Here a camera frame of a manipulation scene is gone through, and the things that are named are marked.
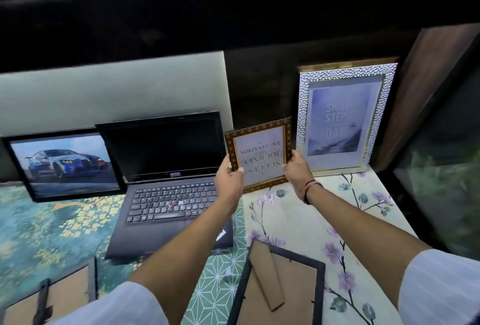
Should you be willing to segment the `small gold patterned picture frame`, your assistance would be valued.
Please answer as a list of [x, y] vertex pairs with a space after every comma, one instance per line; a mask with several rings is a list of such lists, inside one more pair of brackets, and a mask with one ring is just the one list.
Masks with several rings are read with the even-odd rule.
[[244, 194], [287, 182], [282, 167], [291, 160], [291, 117], [224, 135], [232, 170], [244, 170]]

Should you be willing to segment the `teal yellow floral table cover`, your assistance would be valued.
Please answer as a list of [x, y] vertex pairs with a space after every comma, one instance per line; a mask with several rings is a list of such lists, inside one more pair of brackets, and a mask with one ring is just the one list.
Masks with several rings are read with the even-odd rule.
[[0, 306], [95, 257], [99, 297], [141, 265], [106, 260], [124, 195], [34, 203], [24, 186], [0, 185]]

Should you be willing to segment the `black frame with brown backing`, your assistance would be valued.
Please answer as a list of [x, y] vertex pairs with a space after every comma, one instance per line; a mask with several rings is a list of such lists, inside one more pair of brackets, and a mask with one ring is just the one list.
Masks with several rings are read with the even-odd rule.
[[253, 240], [227, 325], [322, 325], [326, 265]]

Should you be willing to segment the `black laptop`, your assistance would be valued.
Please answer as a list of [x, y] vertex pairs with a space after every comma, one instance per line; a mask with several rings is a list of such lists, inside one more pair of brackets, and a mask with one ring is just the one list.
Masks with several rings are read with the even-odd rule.
[[126, 193], [105, 253], [147, 259], [218, 198], [226, 156], [219, 111], [96, 124]]

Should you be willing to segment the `green geometric patterned table cover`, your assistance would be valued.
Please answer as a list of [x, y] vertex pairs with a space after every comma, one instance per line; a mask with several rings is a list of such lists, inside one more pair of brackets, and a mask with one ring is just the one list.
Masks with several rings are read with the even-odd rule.
[[243, 200], [232, 223], [233, 247], [216, 249], [208, 258], [181, 325], [227, 324], [248, 252]]

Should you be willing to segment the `person's right hand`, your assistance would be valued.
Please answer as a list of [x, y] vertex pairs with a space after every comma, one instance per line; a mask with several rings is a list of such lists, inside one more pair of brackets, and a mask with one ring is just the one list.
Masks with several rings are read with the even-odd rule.
[[315, 181], [310, 167], [302, 154], [295, 149], [291, 150], [291, 160], [294, 164], [289, 168], [283, 168], [285, 178], [291, 183], [297, 197], [305, 201], [304, 189], [309, 182]]

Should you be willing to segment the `pale green padded panel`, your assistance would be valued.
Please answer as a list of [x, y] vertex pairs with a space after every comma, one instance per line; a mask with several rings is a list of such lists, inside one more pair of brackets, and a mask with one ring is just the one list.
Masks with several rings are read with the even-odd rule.
[[233, 129], [222, 51], [0, 74], [0, 136], [210, 110]]

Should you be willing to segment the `dark glass panel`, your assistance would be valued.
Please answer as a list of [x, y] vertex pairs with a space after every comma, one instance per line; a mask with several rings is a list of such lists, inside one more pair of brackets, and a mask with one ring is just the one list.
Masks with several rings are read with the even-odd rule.
[[447, 250], [480, 261], [480, 67], [427, 117], [393, 174]]

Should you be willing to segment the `person's left forearm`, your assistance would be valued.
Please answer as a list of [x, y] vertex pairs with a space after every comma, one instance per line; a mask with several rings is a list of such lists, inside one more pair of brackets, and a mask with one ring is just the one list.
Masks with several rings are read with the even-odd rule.
[[219, 194], [210, 208], [128, 278], [154, 295], [169, 325], [180, 325], [216, 238], [239, 200], [240, 196]]

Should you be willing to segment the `black framed car picture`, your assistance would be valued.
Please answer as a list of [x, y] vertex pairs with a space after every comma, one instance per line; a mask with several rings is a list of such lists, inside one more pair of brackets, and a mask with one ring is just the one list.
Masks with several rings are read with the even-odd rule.
[[35, 203], [126, 192], [96, 128], [6, 136], [2, 142]]

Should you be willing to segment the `person's left hand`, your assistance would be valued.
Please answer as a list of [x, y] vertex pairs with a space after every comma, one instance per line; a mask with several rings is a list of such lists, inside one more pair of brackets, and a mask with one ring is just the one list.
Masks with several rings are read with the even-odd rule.
[[230, 168], [230, 156], [227, 154], [215, 175], [214, 185], [217, 190], [218, 200], [233, 214], [243, 195], [244, 183], [243, 176], [229, 176], [227, 174], [228, 168]]

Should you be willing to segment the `floral cream table cover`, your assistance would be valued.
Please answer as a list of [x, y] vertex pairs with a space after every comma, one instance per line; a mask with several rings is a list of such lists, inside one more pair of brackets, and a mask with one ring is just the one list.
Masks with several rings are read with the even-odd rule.
[[[378, 176], [324, 176], [317, 181], [366, 213], [416, 235]], [[397, 309], [350, 248], [315, 208], [300, 201], [291, 184], [244, 194], [245, 240], [270, 240], [326, 265], [322, 325], [403, 325]]]

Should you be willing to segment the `person's right forearm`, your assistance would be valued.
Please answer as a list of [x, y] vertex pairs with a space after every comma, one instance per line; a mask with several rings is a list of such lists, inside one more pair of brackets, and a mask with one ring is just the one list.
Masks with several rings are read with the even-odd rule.
[[419, 238], [354, 207], [319, 184], [307, 190], [307, 199], [345, 241], [348, 248], [399, 309], [405, 271], [420, 253], [430, 250]]

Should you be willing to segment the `brown wooden panel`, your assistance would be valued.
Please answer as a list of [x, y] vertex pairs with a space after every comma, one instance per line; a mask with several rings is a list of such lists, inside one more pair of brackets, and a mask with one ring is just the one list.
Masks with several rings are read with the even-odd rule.
[[371, 168], [386, 170], [426, 118], [435, 95], [475, 39], [480, 22], [421, 29], [395, 75]]

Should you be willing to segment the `large silver textured picture frame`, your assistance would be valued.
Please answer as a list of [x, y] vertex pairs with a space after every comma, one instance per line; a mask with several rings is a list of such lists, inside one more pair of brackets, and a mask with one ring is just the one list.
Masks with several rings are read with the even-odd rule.
[[366, 172], [399, 58], [298, 68], [296, 150], [314, 177]]

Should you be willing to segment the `grey frame with brown backing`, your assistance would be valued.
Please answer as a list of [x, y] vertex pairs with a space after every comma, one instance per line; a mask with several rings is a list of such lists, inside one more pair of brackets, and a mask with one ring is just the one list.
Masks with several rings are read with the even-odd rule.
[[51, 325], [98, 299], [97, 259], [92, 257], [0, 306], [0, 325]]

